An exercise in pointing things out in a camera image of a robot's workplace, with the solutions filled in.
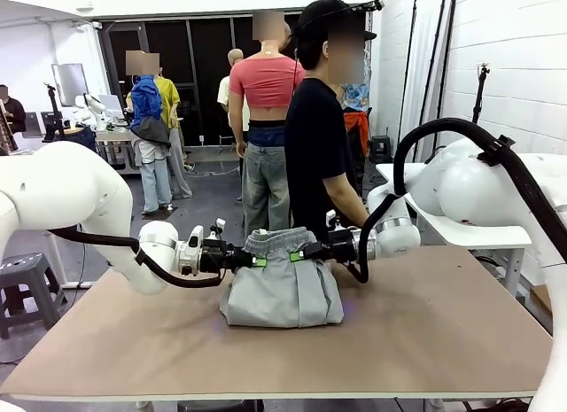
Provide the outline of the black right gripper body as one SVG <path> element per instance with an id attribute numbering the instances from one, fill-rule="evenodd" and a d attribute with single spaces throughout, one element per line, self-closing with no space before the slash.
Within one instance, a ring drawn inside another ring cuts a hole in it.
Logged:
<path id="1" fill-rule="evenodd" d="M 329 243 L 330 254 L 338 263 L 356 261 L 356 245 L 352 239 L 334 239 Z"/>

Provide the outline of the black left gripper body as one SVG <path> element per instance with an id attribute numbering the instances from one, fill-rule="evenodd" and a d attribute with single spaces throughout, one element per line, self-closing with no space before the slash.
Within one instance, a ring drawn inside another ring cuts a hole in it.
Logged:
<path id="1" fill-rule="evenodd" d="M 204 240 L 200 253 L 201 272 L 233 269 L 234 245 L 223 240 Z"/>

